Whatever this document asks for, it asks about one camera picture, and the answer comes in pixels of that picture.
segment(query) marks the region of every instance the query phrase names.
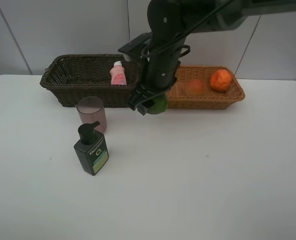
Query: black pump bottle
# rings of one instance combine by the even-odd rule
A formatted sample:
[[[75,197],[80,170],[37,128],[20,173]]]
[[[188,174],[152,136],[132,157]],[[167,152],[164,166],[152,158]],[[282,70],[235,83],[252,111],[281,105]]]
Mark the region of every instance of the black pump bottle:
[[[98,121],[81,125],[78,128],[80,140],[74,145],[83,170],[93,176],[109,158],[104,135],[94,129],[98,125]]]

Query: translucent cup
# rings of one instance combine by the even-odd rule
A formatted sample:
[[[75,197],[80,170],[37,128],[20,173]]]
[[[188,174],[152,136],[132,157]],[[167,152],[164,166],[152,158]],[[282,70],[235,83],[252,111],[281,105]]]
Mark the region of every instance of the translucent cup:
[[[100,125],[95,129],[104,133],[107,129],[106,113],[104,111],[103,101],[96,96],[85,97],[77,104],[77,110],[82,124],[91,124],[99,121]]]

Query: white wall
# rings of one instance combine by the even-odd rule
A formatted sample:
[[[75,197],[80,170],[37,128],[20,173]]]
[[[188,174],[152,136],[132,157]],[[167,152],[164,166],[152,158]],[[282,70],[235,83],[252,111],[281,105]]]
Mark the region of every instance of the white wall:
[[[29,74],[20,52],[0,14],[0,75]]]
[[[296,80],[296,12],[261,17],[237,77]]]
[[[0,74],[29,74],[30,67],[40,75],[63,54],[117,53],[150,30],[149,1],[0,0]],[[259,18],[235,31],[189,36],[192,52],[183,64],[224,65],[239,78],[296,80],[296,12]]]
[[[0,0],[35,75],[63,54],[113,54],[129,41],[127,0]]]

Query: orange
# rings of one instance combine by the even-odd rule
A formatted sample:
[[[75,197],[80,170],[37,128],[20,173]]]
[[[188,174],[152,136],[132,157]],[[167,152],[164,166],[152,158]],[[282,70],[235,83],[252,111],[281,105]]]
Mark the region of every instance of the orange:
[[[192,79],[184,86],[184,92],[188,97],[199,97],[205,93],[206,86],[204,82],[199,79]]]
[[[232,83],[231,74],[225,69],[217,70],[210,79],[211,88],[218,92],[225,92]]]

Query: dark brown wicker basket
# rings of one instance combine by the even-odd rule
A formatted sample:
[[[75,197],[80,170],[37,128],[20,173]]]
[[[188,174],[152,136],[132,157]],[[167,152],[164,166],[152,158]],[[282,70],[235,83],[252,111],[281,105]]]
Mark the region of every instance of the dark brown wicker basket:
[[[122,61],[127,85],[110,84],[110,70],[116,61]],[[126,62],[122,55],[62,55],[46,69],[40,85],[51,91],[64,107],[74,107],[81,99],[96,96],[106,108],[124,108],[138,75],[139,66]]]

